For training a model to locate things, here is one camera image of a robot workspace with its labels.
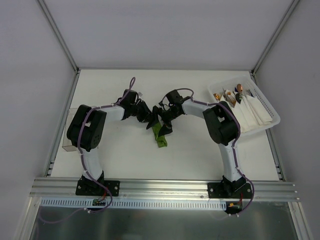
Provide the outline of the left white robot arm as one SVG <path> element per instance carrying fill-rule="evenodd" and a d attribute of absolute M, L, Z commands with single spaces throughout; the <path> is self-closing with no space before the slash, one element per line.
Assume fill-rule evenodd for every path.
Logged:
<path fill-rule="evenodd" d="M 66 136 L 77 148 L 81 158 L 81 181 L 88 182 L 87 189 L 93 195 L 101 194 L 105 188 L 104 171 L 98 154 L 104 127 L 107 123 L 123 121 L 129 117 L 147 123 L 147 129 L 159 123 L 158 108 L 154 106 L 149 109 L 136 91 L 127 89 L 117 102 L 110 105 L 80 105 L 68 127 Z"/>

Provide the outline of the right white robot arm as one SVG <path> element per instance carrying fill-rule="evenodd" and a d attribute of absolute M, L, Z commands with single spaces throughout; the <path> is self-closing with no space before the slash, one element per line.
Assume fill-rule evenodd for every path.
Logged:
<path fill-rule="evenodd" d="M 182 97 L 178 90 L 172 90 L 165 95 L 169 105 L 163 102 L 159 107 L 154 106 L 152 111 L 160 118 L 162 127 L 158 136 L 165 136 L 173 132 L 172 121 L 182 115 L 191 115 L 204 119 L 211 139 L 218 144 L 222 163 L 224 193 L 235 198 L 242 191 L 242 184 L 246 182 L 238 163 L 237 141 L 241 135 L 238 120 L 225 101 L 218 103 L 204 103 L 195 100 L 192 96 Z"/>

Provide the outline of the green paper napkin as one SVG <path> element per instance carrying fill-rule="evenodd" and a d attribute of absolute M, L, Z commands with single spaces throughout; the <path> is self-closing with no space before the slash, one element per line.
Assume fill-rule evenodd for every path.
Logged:
<path fill-rule="evenodd" d="M 164 135 L 160 136 L 159 133 L 160 133 L 160 129 L 161 129 L 161 124 L 158 122 L 156 123 L 153 127 L 152 127 L 152 132 L 154 134 L 154 139 L 157 143 L 157 146 L 159 148 L 164 148 L 164 147 L 167 147 L 168 146 L 168 143 L 167 143 L 167 140 L 165 138 Z"/>

